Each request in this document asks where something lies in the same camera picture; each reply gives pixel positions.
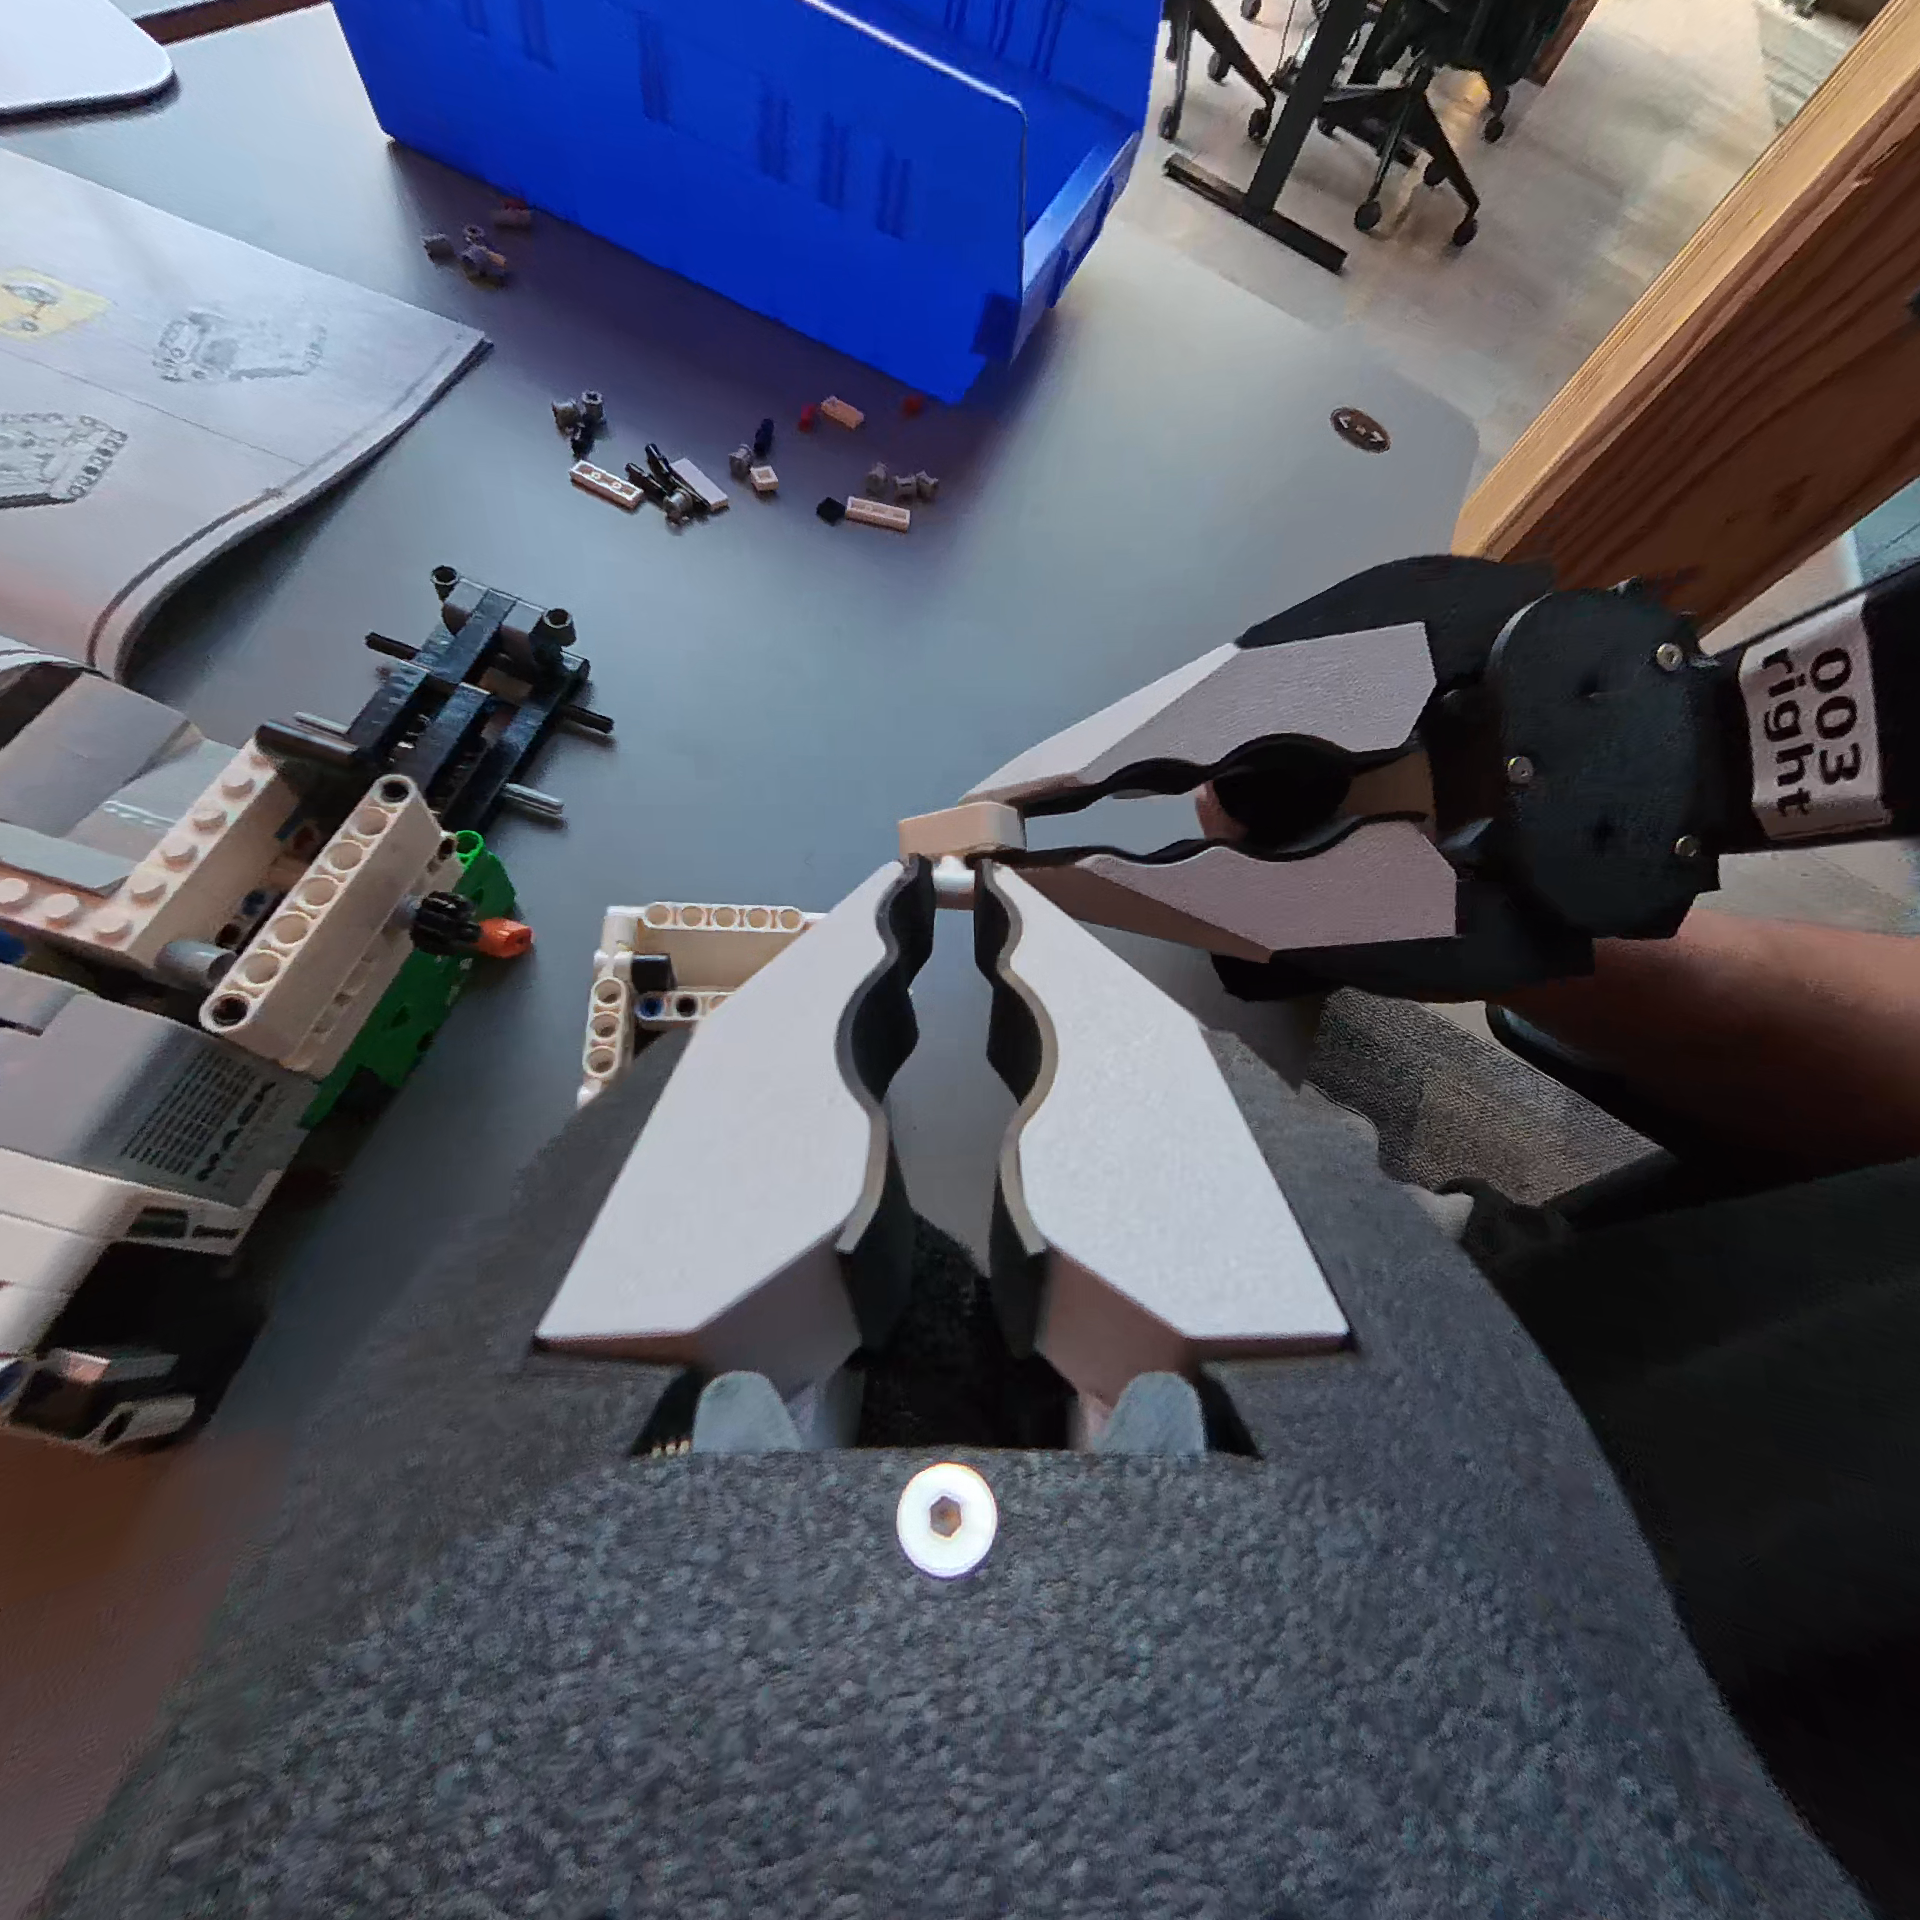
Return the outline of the lego instruction booklet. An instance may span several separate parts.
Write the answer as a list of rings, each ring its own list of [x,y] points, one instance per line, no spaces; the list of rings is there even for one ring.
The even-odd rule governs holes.
[[[214,558],[379,461],[465,324],[0,156],[0,633],[123,672]]]

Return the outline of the person's right forearm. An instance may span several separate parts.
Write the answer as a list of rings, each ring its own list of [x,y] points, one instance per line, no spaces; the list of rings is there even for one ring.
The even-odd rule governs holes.
[[[1601,939],[1594,970],[1487,1000],[1624,1117],[1786,1172],[1920,1148],[1920,939],[1693,910],[1668,939]]]

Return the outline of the black office chair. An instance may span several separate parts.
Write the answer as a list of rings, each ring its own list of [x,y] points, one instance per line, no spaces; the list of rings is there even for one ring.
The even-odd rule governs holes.
[[[1188,58],[1194,39],[1212,51],[1206,78],[1227,82],[1240,78],[1256,91],[1244,139],[1268,142],[1277,121],[1277,85],[1261,78],[1261,69],[1233,39],[1231,19],[1217,0],[1165,0],[1165,63],[1176,69],[1169,96],[1157,106],[1157,139],[1176,142],[1186,121],[1186,91],[1188,91]]]
[[[1386,0],[1350,71],[1317,106],[1317,134],[1355,134],[1372,146],[1372,186],[1355,211],[1355,230],[1380,230],[1381,186],[1395,163],[1424,156],[1424,186],[1446,186],[1458,201],[1450,251],[1473,238],[1482,193],[1438,129],[1427,85],[1438,71],[1472,71],[1490,85],[1490,139],[1509,82],[1530,63],[1530,4],[1509,0]]]

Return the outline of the black lego frame assembly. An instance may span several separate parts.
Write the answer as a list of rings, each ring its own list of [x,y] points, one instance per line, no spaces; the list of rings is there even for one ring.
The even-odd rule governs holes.
[[[614,735],[588,705],[594,664],[567,609],[483,586],[461,567],[432,567],[432,593],[439,621],[425,644],[368,633],[389,681],[340,731],[314,720],[257,731],[257,751],[319,810],[368,796],[379,776],[401,776],[449,831],[479,831],[510,786],[531,779],[555,731]]]

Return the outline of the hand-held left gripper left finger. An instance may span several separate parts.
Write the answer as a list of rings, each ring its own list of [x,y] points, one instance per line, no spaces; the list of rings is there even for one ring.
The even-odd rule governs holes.
[[[803,1445],[857,1438],[864,1381],[915,1277],[888,1082],[919,1043],[934,873],[882,863],[768,960],[664,1078],[536,1350],[753,1373]]]

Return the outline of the wooden top office desk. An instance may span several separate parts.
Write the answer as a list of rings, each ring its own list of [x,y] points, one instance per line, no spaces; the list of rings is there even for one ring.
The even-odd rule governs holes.
[[[1363,0],[1325,0],[1317,33],[1306,36],[1296,78],[1285,85],[1277,85],[1277,121],[1273,121],[1273,139],[1261,142],[1261,163],[1244,186],[1231,186],[1231,178],[1212,173],[1206,163],[1194,163],[1186,155],[1165,156],[1165,178],[1176,178],[1178,188],[1199,193],[1206,205],[1233,217],[1240,227],[1261,230],[1268,238],[1310,262],[1325,275],[1342,275],[1350,251],[1331,247],[1325,236],[1306,230],[1306,227],[1285,222],[1277,211],[1277,201],[1280,201],[1280,188],[1296,167],[1306,134],[1317,129],[1317,114],[1331,100],[1337,63],[1355,48],[1355,36],[1363,33],[1363,19],[1369,19]]]

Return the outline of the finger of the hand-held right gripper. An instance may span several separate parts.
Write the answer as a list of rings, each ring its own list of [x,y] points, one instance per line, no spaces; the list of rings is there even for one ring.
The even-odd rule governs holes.
[[[1018,863],[1063,915],[1231,960],[1457,939],[1458,881],[1414,815],[1342,826],[1306,855],[1188,842],[1169,858],[1077,849]]]
[[[1043,815],[1095,796],[1186,796],[1212,776],[1252,771],[1261,751],[1399,756],[1436,685],[1424,621],[1218,644],[1034,740],[960,800]]]

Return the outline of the small white lego piece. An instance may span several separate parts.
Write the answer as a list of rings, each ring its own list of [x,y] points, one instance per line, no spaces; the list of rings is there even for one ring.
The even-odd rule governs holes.
[[[897,863],[931,863],[940,910],[976,910],[976,866],[1028,855],[1028,823],[1012,800],[952,800],[897,823]]]

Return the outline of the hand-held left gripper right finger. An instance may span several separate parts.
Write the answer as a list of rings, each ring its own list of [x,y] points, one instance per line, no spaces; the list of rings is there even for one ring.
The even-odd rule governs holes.
[[[1063,1438],[1095,1448],[1136,1381],[1178,1381],[1206,1445],[1212,1365],[1355,1350],[1206,1025],[1012,863],[976,866],[992,1065],[1018,1096],[993,1156],[992,1297],[1018,1360],[1065,1385]]]

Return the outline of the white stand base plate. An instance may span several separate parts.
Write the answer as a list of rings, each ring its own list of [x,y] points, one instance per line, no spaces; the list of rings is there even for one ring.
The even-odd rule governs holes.
[[[110,0],[0,4],[0,116],[136,106],[173,85],[168,51]]]

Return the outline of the blue plastic bin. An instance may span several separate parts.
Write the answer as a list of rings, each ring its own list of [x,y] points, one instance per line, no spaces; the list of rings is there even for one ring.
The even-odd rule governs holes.
[[[960,402],[1136,156],[1154,0],[338,0],[395,142]]]

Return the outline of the white lego beam subassembly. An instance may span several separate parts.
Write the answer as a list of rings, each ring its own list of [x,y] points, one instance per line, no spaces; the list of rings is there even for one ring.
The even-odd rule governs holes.
[[[614,904],[594,950],[576,1107],[609,1091],[647,1037],[709,1024],[811,925],[823,915],[798,904]]]

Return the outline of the white grey green lego vehicle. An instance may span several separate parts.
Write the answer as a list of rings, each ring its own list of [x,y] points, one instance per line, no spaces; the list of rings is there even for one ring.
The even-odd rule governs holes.
[[[268,1311],[247,1243],[310,1132],[389,1096],[515,960],[483,800],[297,786],[173,731],[3,776],[3,1434],[195,1434]]]

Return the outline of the scatter of small lego pieces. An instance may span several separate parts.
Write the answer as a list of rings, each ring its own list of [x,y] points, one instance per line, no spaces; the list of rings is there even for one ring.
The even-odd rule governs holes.
[[[492,227],[465,227],[465,230],[425,230],[416,251],[432,268],[461,273],[475,286],[504,286],[510,283],[510,253],[493,247],[499,236],[531,230],[531,205],[526,201],[499,201]],[[640,461],[624,461],[615,470],[602,464],[602,438],[609,438],[609,399],[596,388],[576,388],[551,399],[551,422],[567,445],[567,485],[615,506],[615,511],[643,511],[651,506],[664,525],[693,525],[709,516],[724,516],[734,498],[750,502],[776,502],[782,498],[782,470],[776,470],[776,418],[753,418],[753,432],[728,445],[724,473],[713,479],[699,461],[687,457],[664,457],[660,445],[643,445]],[[911,534],[915,516],[942,498],[942,473],[924,464],[888,464],[873,461],[857,479],[850,498],[823,498],[818,521],[823,525],[873,525]]]

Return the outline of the wooden support post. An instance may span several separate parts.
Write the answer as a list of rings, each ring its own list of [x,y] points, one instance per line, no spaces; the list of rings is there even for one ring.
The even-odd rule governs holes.
[[[1894,0],[1473,485],[1457,552],[1722,629],[1920,473],[1920,4]]]

